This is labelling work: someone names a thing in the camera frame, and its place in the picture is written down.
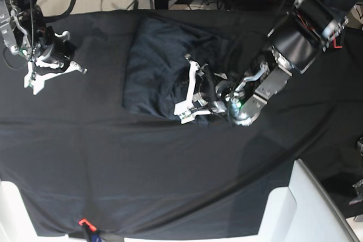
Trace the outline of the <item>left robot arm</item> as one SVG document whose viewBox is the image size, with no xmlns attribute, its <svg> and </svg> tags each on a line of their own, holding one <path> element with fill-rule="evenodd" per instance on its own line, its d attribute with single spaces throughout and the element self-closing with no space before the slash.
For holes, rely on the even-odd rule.
<svg viewBox="0 0 363 242">
<path fill-rule="evenodd" d="M 217 115 L 249 126 L 294 72 L 304 73 L 342 35 L 348 13 L 358 0 L 294 0 L 270 30 L 265 49 L 240 79 L 211 71 L 191 56 L 185 99 L 175 104 L 182 124 L 197 116 Z"/>
</svg>

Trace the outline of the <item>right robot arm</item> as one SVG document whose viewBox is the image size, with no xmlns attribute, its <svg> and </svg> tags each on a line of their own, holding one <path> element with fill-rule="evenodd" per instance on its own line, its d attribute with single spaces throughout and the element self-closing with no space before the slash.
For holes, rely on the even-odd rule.
<svg viewBox="0 0 363 242">
<path fill-rule="evenodd" d="M 55 77 L 87 69 L 75 62 L 77 47 L 70 41 L 70 32 L 55 33 L 51 23 L 65 19 L 76 0 L 60 15 L 44 16 L 37 0 L 1 0 L 1 36 L 5 49 L 22 57 L 27 66 L 24 88 L 37 95 L 45 83 Z"/>
</svg>

